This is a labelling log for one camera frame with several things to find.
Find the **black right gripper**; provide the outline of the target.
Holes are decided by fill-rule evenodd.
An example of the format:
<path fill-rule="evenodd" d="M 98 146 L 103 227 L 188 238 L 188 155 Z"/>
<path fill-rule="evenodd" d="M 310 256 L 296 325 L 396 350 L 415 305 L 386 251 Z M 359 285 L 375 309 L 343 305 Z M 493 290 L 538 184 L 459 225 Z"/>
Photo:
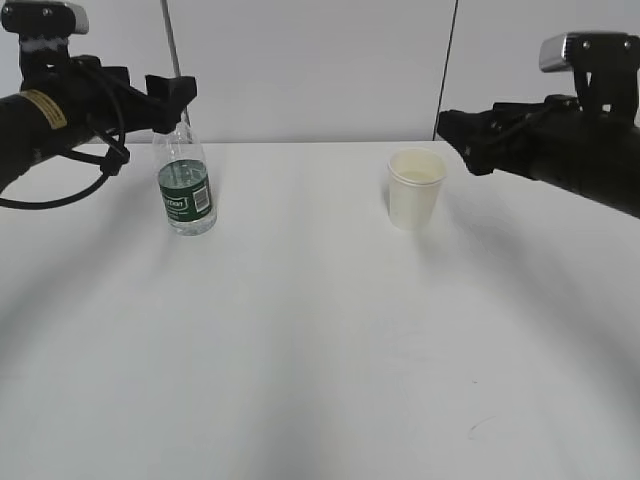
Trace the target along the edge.
<path fill-rule="evenodd" d="M 495 170 L 531 175 L 534 165 L 575 160 L 617 174 L 635 173 L 635 124 L 587 115 L 576 97 L 551 95 L 541 103 L 496 102 L 479 113 L 446 110 L 436 133 L 473 175 Z"/>

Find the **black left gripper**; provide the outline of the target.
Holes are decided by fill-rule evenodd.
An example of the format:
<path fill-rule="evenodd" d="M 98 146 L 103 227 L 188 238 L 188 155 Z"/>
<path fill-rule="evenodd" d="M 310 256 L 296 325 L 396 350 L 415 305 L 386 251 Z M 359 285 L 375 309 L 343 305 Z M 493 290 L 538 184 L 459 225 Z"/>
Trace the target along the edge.
<path fill-rule="evenodd" d="M 196 98 L 193 76 L 145 76 L 154 133 L 168 134 Z M 128 69 L 104 66 L 95 56 L 24 77 L 19 90 L 19 146 L 23 150 L 72 150 L 94 138 L 121 143 L 150 128 L 150 99 L 133 88 Z"/>

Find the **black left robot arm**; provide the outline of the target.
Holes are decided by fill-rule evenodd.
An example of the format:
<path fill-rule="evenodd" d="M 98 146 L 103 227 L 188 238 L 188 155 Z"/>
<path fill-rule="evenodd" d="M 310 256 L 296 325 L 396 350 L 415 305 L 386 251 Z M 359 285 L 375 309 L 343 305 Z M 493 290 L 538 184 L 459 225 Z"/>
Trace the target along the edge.
<path fill-rule="evenodd" d="M 22 54 L 20 66 L 20 91 L 1 99 L 2 188 L 96 137 L 122 151 L 130 133 L 170 133 L 197 95 L 193 76 L 148 75 L 140 91 L 126 67 L 91 55 Z"/>

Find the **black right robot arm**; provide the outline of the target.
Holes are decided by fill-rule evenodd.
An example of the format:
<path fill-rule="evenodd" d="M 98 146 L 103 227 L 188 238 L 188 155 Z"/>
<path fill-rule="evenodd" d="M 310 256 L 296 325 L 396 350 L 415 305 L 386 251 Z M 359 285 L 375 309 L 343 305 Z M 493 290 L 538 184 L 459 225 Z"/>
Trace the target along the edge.
<path fill-rule="evenodd" d="M 442 111 L 437 134 L 475 176 L 503 171 L 639 216 L 639 128 L 607 112 L 590 117 L 575 97 Z"/>

